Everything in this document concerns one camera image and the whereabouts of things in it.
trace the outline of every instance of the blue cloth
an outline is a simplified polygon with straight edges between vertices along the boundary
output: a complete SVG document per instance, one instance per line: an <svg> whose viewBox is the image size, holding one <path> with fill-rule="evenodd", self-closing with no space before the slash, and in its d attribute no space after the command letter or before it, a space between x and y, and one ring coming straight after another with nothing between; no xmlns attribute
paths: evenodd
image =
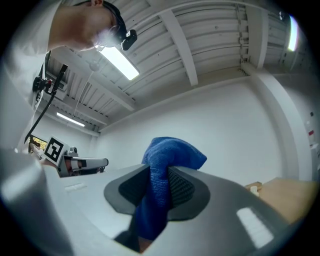
<svg viewBox="0 0 320 256"><path fill-rule="evenodd" d="M154 240L167 224L170 209L168 166L199 169L207 160L189 143L172 137L156 137L144 153L142 164L150 165L146 193L135 212L137 233L140 237Z"/></svg>

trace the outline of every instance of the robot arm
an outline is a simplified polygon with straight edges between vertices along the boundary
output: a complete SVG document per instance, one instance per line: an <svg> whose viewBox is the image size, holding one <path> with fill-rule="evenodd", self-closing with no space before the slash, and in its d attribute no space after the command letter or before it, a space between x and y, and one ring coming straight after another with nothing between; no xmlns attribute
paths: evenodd
<svg viewBox="0 0 320 256"><path fill-rule="evenodd" d="M79 157L76 147L69 147L54 136L44 149L44 157L56 166L60 177L72 176L74 172L80 175L101 172L109 164L106 158ZM71 169L67 168L66 160L70 160Z"/></svg>

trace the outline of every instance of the white ceiling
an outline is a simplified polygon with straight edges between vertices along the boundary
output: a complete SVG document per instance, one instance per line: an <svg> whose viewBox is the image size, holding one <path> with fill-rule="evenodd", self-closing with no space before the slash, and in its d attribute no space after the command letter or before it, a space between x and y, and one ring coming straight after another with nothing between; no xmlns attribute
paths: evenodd
<svg viewBox="0 0 320 256"><path fill-rule="evenodd" d="M106 126L106 120L110 125L133 112L194 88L245 76L240 70L241 61L247 62L250 57L250 28L245 5L237 6L227 1L193 1L195 4L153 15L186 1L110 2L119 8L127 29L137 31L137 41L122 53L138 69L139 75L128 80L96 49L73 52L61 47L52 51L48 71L57 76L62 64L68 62L63 78L68 85L67 99L65 102L55 99L51 111L72 117L75 108L70 101L78 101L83 91L79 100L81 112L76 111L74 119L85 122L86 129L96 127L95 130L100 130ZM291 70L310 68L311 55L303 43L295 60L287 61L286 42L290 28L276 14L268 15L268 29L265 67L290 62ZM99 62L100 68L87 82L91 73L89 63L94 61Z"/></svg>

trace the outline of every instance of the white wall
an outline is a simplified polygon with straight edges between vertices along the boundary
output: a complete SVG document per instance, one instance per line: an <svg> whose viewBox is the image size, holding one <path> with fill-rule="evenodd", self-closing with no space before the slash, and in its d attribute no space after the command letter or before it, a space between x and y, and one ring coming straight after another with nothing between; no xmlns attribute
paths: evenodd
<svg viewBox="0 0 320 256"><path fill-rule="evenodd" d="M38 117L39 113L36 112L33 122L35 122ZM61 141L67 143L70 147L76 147L80 157L89 156L91 135L85 134L71 127L67 127L46 115L42 117L32 134L46 142L50 136L55 136Z"/></svg>
<svg viewBox="0 0 320 256"><path fill-rule="evenodd" d="M131 115L101 134L95 154L109 159L109 170L124 168L141 162L152 138L170 136L207 156L203 172L241 185L280 177L275 129L251 86L242 79Z"/></svg>
<svg viewBox="0 0 320 256"><path fill-rule="evenodd" d="M317 78L302 74L276 75L275 78L289 94L303 123L311 122L315 140L320 142L320 84Z"/></svg>

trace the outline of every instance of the blue towel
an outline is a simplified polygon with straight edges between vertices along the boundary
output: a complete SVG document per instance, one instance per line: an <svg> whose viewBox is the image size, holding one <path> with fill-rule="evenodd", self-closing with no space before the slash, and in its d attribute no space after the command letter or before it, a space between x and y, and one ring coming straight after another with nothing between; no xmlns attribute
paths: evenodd
<svg viewBox="0 0 320 256"><path fill-rule="evenodd" d="M168 166L199 169L207 160L189 143L172 137L156 137L144 153L142 164L150 165L146 193L136 209L135 221L138 236L154 240L167 224L170 209Z"/></svg>

